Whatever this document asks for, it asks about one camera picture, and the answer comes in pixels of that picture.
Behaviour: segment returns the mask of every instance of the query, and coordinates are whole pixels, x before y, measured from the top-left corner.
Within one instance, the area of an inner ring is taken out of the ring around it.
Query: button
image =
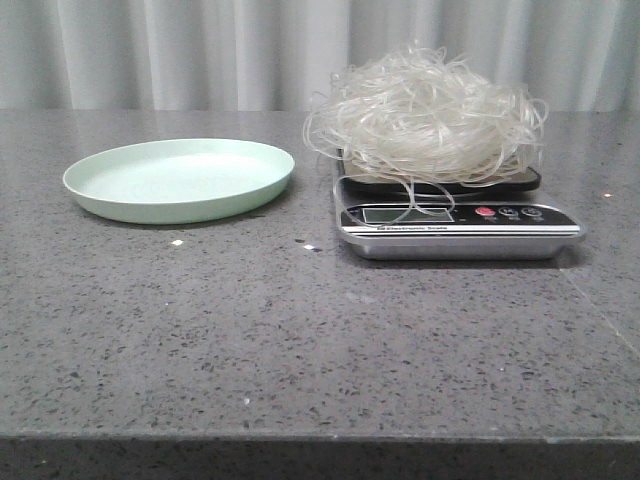
[[[538,210],[537,208],[533,208],[533,207],[524,207],[520,211],[523,213],[523,215],[526,215],[528,217],[541,217],[542,216],[542,212],[540,210]]]
[[[493,217],[496,214],[496,212],[489,207],[478,207],[476,208],[476,213],[483,217]]]
[[[498,210],[500,215],[504,215],[505,217],[517,217],[518,211],[515,208],[511,207],[500,207]]]

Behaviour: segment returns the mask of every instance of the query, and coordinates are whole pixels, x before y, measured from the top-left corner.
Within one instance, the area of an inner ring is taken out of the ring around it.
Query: curtain fold
[[[638,110],[639,27],[637,0],[0,0],[0,108],[308,110],[417,43],[552,110]]]

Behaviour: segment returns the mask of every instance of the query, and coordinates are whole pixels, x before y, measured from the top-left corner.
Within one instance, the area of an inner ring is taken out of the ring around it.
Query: countertop
[[[551,114],[541,188],[589,231],[519,262],[355,255],[304,118],[0,111],[3,478],[103,478],[112,459],[192,478],[211,445],[226,453],[207,471],[229,478],[273,465],[373,478],[402,455],[433,478],[640,476],[640,115]],[[291,182],[257,210],[183,226],[99,218],[62,184],[90,154],[196,137],[282,148]]]

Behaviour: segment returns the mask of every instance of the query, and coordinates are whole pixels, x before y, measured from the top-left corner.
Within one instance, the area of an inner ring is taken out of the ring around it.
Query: quartz countertop
[[[133,439],[612,445],[592,471],[638,472],[640,115],[551,114],[541,188],[588,233],[518,262],[355,255],[304,117],[0,111],[0,454],[22,455],[0,472],[39,478],[51,445]],[[287,189],[235,217],[139,226],[62,184],[93,153],[196,137],[288,151]]]

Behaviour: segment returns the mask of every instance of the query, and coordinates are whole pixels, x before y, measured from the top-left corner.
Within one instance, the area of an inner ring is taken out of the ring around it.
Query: electronic scale
[[[453,209],[432,185],[415,184],[416,200],[429,214],[412,209],[394,223],[409,205],[404,187],[364,176],[348,161],[336,164],[341,178],[334,187],[338,231],[365,258],[546,259],[586,233],[580,221],[537,190],[540,175],[531,168],[488,187],[443,185],[455,198]]]

